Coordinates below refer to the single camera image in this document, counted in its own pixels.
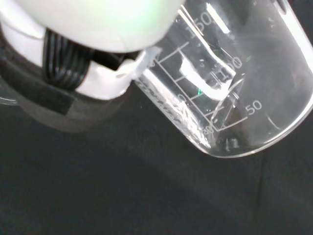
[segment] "black cable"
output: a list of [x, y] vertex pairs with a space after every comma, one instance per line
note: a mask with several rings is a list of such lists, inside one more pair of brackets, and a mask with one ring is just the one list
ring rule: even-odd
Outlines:
[[85, 79], [93, 54], [93, 49], [48, 29], [43, 55], [44, 78], [53, 86], [75, 90]]

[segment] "clear glass beaker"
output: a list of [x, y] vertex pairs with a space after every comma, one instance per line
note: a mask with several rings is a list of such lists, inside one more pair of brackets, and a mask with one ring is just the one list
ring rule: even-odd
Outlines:
[[242, 157], [313, 105], [313, 48], [287, 0], [187, 0], [136, 81], [200, 150]]

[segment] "measurement markings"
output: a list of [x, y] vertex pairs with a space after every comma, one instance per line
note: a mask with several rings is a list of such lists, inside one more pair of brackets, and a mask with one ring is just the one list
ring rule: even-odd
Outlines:
[[165, 56], [163, 59], [161, 59], [159, 61], [159, 63], [162, 63], [164, 61], [166, 61], [167, 59], [171, 58], [173, 55], [175, 55], [177, 52], [179, 52], [180, 50], [184, 49], [186, 46], [189, 45], [190, 42], [186, 42], [185, 44], [183, 44], [182, 46], [178, 47], [176, 50], [174, 50], [171, 54]]

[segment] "dark background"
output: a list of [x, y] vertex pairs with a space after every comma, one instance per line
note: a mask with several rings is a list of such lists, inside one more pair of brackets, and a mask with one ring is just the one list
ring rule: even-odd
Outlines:
[[[291, 4], [313, 42], [313, 1]], [[1, 235], [312, 235], [313, 115], [251, 157], [199, 152], [134, 88], [96, 131], [0, 107]]]

